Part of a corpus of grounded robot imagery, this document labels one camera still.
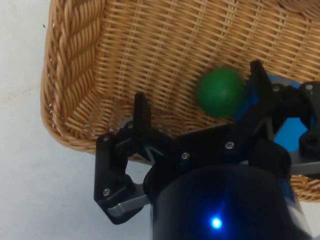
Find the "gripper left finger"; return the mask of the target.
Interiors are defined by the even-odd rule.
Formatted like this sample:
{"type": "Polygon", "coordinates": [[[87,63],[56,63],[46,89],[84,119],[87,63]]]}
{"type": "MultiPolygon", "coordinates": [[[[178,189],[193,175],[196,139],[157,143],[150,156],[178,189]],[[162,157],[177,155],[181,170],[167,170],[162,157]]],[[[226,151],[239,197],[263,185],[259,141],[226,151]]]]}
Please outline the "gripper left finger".
{"type": "Polygon", "coordinates": [[[98,206],[115,224],[123,224],[150,203],[146,183],[134,183],[126,173],[129,158],[140,155],[155,169],[179,169],[180,145],[152,127],[151,107],[143,92],[134,96],[132,120],[118,133],[96,140],[94,194],[98,206]]]}

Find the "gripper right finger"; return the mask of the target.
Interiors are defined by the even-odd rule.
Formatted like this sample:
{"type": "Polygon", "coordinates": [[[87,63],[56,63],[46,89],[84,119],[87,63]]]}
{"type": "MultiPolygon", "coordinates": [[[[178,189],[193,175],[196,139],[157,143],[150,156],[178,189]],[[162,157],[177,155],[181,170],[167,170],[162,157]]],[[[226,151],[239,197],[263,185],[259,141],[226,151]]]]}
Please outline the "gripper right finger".
{"type": "Polygon", "coordinates": [[[279,176],[320,174],[320,83],[295,88],[270,81],[262,63],[250,63],[249,84],[257,94],[252,104],[225,137],[224,159],[248,161],[279,176]],[[299,118],[307,130],[298,149],[288,152],[275,143],[275,135],[288,118],[299,118]]]}

